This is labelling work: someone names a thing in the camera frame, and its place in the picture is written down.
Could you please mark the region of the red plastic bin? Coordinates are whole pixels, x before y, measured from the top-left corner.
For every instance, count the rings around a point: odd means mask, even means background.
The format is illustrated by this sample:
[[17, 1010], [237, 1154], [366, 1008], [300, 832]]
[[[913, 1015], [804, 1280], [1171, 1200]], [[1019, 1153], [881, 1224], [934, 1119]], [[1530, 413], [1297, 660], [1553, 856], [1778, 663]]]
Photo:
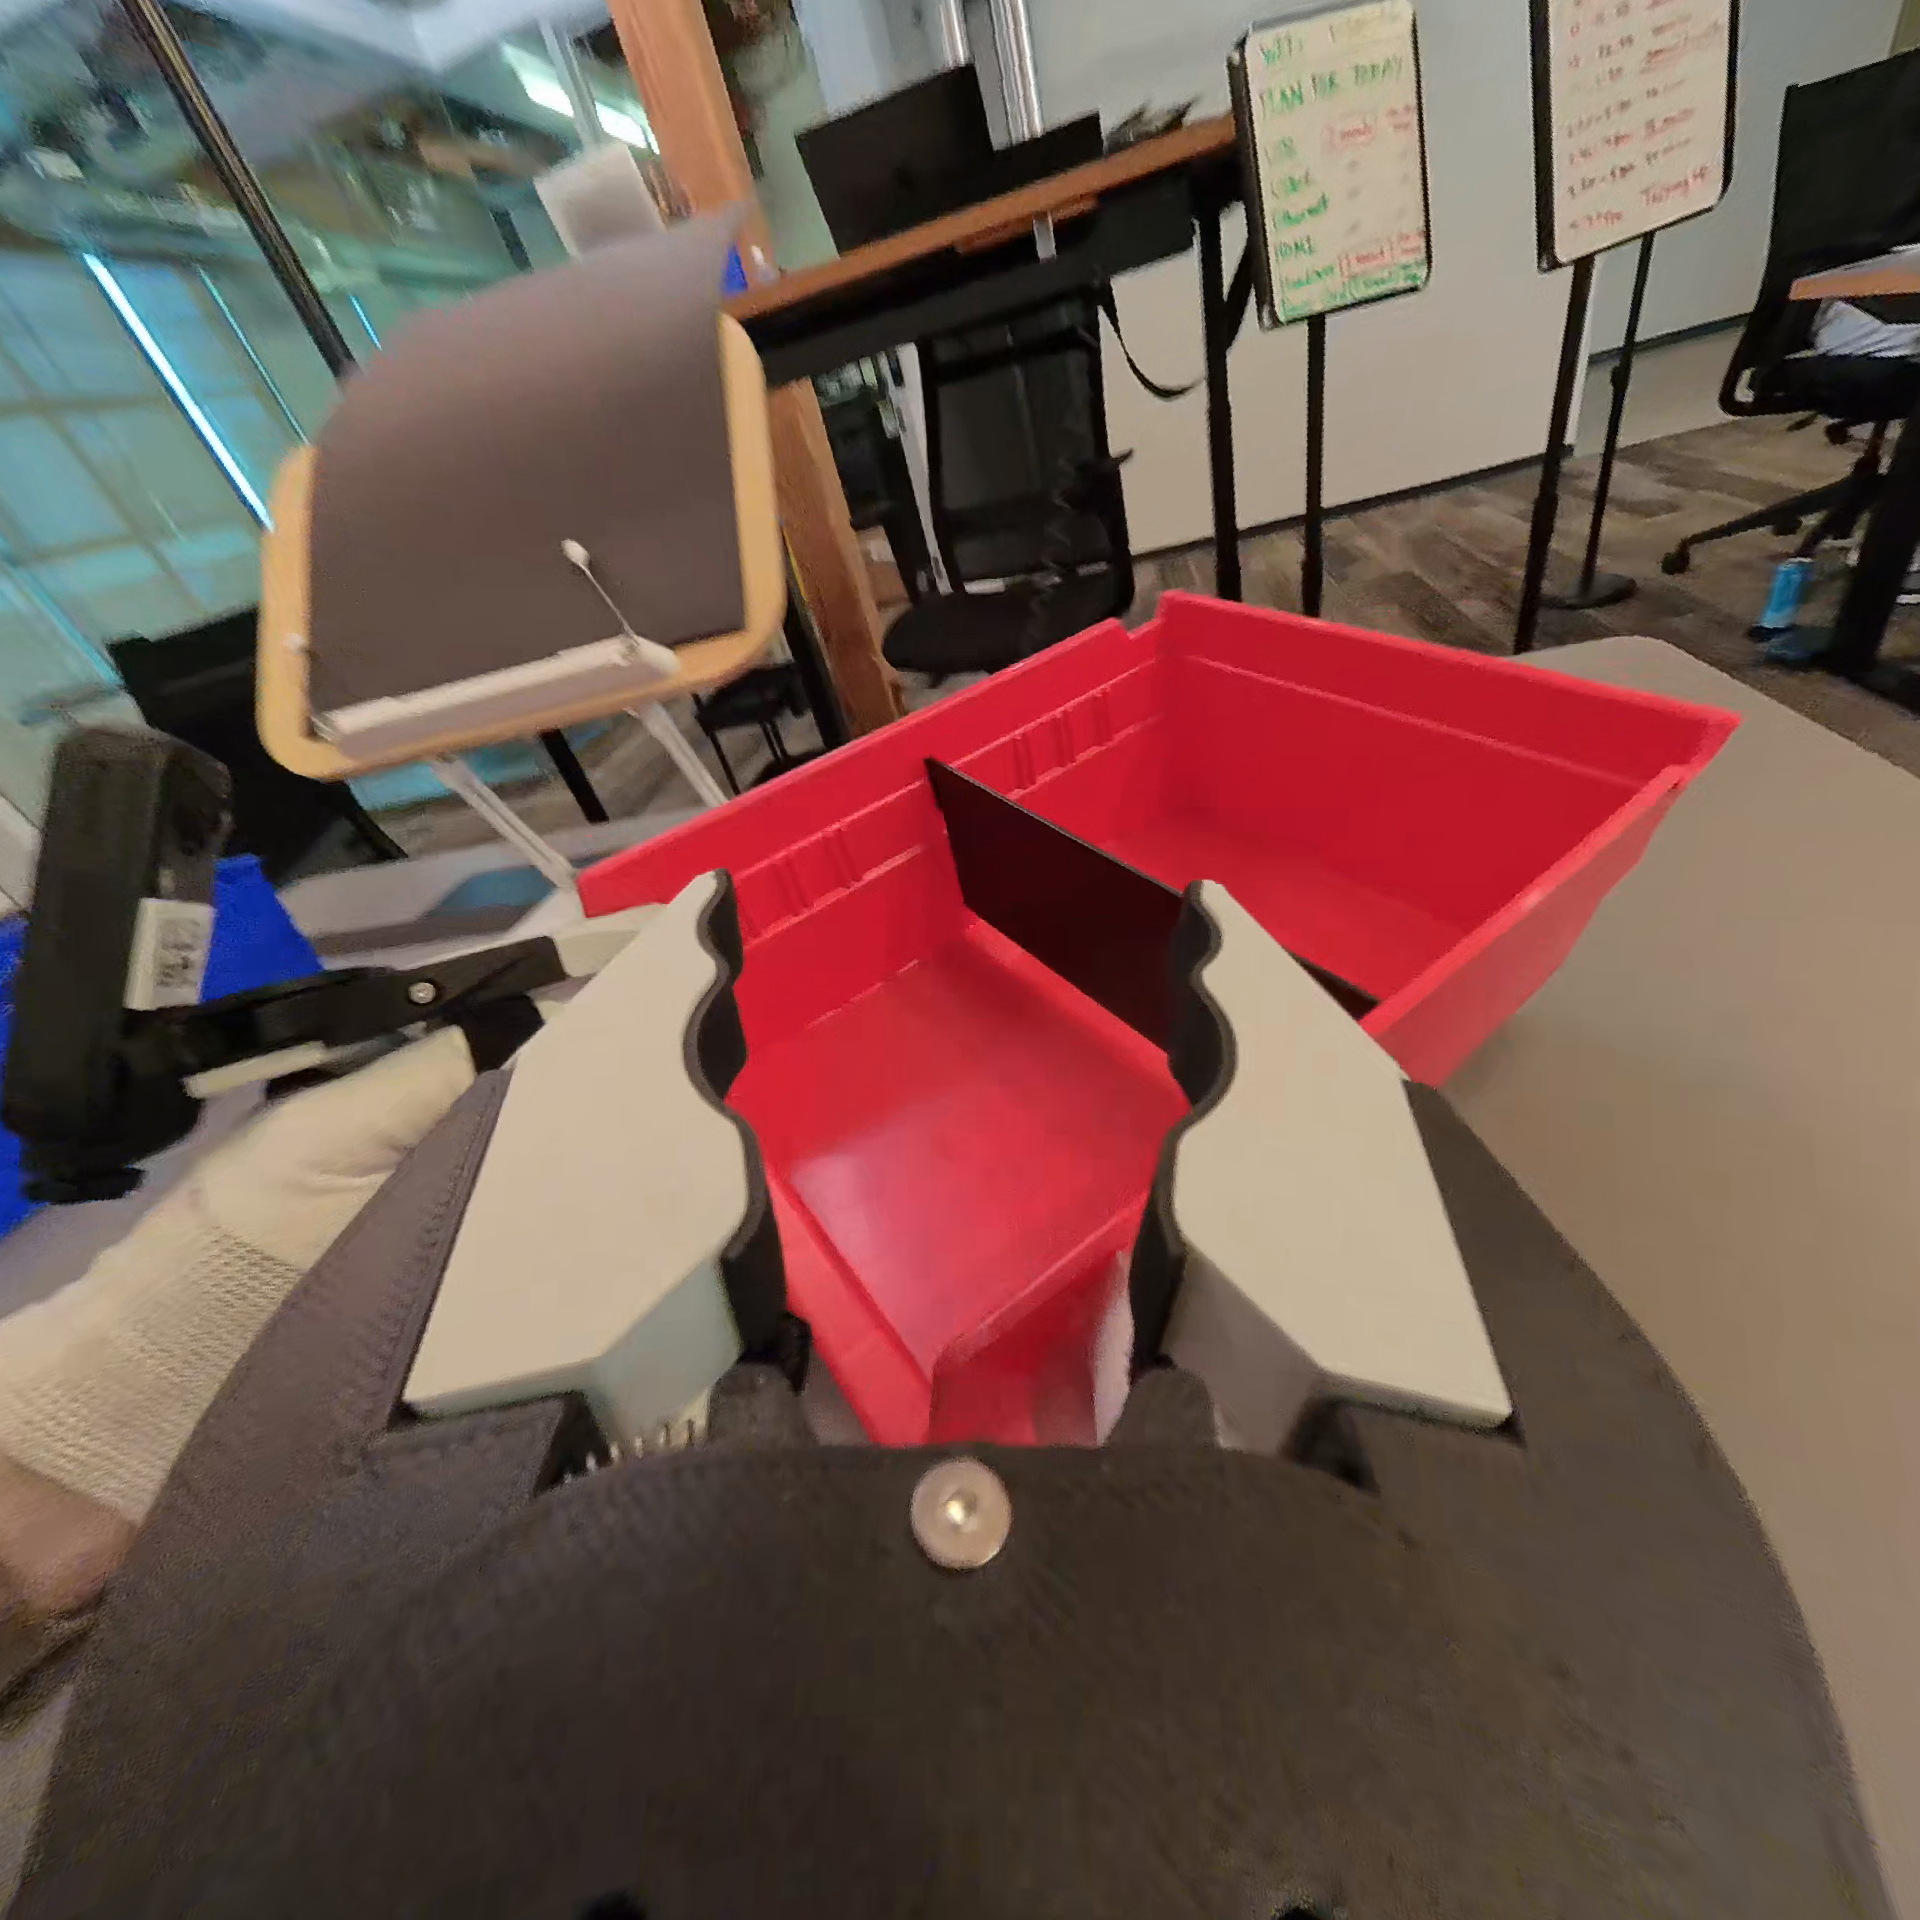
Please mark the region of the red plastic bin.
[[1073, 1346], [1184, 1107], [1163, 1042], [989, 930], [929, 763], [1182, 891], [1216, 880], [1440, 1089], [1569, 960], [1732, 711], [1168, 593], [581, 879], [726, 871], [789, 1299], [889, 1447], [1060, 1444]]

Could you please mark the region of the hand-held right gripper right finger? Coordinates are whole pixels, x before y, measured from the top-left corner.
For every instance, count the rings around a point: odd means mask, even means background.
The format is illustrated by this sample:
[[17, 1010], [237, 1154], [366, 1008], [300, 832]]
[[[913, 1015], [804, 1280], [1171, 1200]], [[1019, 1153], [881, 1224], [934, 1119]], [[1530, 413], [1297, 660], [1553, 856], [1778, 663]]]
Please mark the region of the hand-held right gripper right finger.
[[1189, 1109], [1134, 1247], [1134, 1381], [1198, 1381], [1224, 1443], [1302, 1443], [1333, 1408], [1506, 1427], [1403, 1071], [1216, 880], [1168, 964]]

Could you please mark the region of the person's left hand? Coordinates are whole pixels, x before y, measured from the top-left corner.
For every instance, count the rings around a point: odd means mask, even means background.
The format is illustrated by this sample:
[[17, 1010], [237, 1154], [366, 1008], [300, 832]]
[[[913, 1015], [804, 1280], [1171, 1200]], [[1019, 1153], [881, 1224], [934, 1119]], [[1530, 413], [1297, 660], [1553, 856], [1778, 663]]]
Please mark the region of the person's left hand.
[[474, 1087], [457, 1029], [260, 1107], [3, 1330], [5, 1472], [146, 1519], [252, 1339]]

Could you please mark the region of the black monitor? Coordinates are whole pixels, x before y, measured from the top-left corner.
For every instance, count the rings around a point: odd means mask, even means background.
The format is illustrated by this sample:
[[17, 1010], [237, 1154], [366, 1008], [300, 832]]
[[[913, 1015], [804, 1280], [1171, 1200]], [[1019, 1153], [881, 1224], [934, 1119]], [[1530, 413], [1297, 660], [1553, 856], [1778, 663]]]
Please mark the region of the black monitor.
[[996, 146], [973, 63], [798, 132], [838, 256], [1098, 163], [1104, 152], [1093, 112]]

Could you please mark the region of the blue plastic bin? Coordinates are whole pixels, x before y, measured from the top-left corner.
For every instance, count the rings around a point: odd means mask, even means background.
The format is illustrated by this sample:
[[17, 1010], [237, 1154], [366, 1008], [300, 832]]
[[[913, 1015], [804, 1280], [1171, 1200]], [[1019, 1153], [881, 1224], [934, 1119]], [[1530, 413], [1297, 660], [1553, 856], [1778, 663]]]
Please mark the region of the blue plastic bin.
[[[281, 905], [257, 856], [226, 856], [213, 887], [213, 933], [202, 978], [202, 1000], [280, 987], [322, 972], [320, 956]], [[26, 949], [27, 922], [3, 922], [3, 1071], [13, 1026], [13, 983]], [[3, 1239], [42, 1212], [26, 1196], [21, 1140], [3, 1122]]]

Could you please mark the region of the background office desk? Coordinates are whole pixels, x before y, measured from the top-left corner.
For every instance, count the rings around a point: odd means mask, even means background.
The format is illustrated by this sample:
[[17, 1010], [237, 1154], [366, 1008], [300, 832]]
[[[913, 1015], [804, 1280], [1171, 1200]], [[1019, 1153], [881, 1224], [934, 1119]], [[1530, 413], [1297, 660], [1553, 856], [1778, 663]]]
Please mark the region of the background office desk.
[[915, 226], [726, 300], [772, 386], [873, 359], [1198, 250], [1216, 596], [1242, 599], [1229, 355], [1252, 311], [1252, 253], [1229, 271], [1224, 217], [1242, 204], [1229, 114], [1140, 139], [1014, 194]]

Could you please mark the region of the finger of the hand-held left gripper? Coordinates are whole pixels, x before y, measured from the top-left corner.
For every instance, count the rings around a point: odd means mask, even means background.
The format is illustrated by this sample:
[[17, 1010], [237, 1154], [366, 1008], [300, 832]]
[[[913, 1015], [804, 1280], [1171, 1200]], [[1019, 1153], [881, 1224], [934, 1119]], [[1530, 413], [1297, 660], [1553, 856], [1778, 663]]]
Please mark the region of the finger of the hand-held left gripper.
[[289, 1098], [418, 1055], [421, 1067], [450, 1074], [456, 1091], [464, 1093], [476, 1079], [509, 1066], [556, 1020], [558, 1003], [550, 1000], [500, 1000], [453, 1020], [404, 1025], [370, 1041], [270, 1048], [241, 1064], [190, 1072], [186, 1091], [197, 1103], [246, 1089], [260, 1091], [262, 1098]]
[[515, 996], [590, 978], [640, 933], [642, 920], [586, 920], [411, 970], [331, 972], [286, 1000], [289, 1037], [386, 1037], [404, 1026], [456, 1023]]

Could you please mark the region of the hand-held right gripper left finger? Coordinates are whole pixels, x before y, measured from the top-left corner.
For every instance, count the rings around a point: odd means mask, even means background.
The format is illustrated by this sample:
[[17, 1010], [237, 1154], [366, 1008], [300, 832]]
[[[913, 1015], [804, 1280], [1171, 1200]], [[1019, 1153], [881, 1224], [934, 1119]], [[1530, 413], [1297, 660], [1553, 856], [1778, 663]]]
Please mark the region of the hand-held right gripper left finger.
[[573, 1396], [602, 1434], [691, 1434], [739, 1362], [795, 1371], [753, 1128], [729, 874], [642, 907], [512, 1059], [404, 1405], [422, 1420]]

